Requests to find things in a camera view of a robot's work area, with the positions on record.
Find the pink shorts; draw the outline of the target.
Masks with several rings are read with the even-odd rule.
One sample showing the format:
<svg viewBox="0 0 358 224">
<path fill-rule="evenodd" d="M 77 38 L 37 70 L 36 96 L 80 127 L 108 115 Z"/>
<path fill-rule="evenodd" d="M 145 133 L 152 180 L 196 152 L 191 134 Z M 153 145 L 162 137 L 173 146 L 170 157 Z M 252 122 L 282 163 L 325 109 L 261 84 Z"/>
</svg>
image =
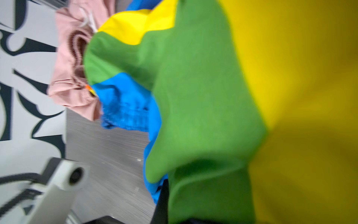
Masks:
<svg viewBox="0 0 358 224">
<path fill-rule="evenodd" d="M 101 117 L 102 109 L 99 99 L 89 90 L 84 73 L 84 52 L 115 9 L 115 1 L 69 1 L 67 7 L 56 11 L 59 46 L 47 95 L 57 105 L 91 121 Z"/>
</svg>

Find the multicolour shorts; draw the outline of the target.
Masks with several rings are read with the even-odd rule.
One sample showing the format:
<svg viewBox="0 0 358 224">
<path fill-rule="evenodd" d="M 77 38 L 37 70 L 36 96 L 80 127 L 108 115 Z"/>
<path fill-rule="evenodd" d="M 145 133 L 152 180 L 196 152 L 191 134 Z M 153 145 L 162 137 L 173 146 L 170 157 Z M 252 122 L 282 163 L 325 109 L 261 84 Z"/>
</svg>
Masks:
<svg viewBox="0 0 358 224">
<path fill-rule="evenodd" d="M 357 1 L 162 1 L 84 70 L 106 126 L 148 133 L 169 224 L 357 223 Z"/>
</svg>

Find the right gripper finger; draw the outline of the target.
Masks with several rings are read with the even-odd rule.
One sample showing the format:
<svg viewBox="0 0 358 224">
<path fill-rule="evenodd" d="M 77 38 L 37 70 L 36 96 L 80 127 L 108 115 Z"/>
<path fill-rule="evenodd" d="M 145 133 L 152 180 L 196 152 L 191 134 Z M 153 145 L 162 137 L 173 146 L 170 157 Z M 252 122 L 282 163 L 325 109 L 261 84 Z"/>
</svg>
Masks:
<svg viewBox="0 0 358 224">
<path fill-rule="evenodd" d="M 168 224 L 169 183 L 166 179 L 162 185 L 158 203 L 150 224 Z"/>
</svg>

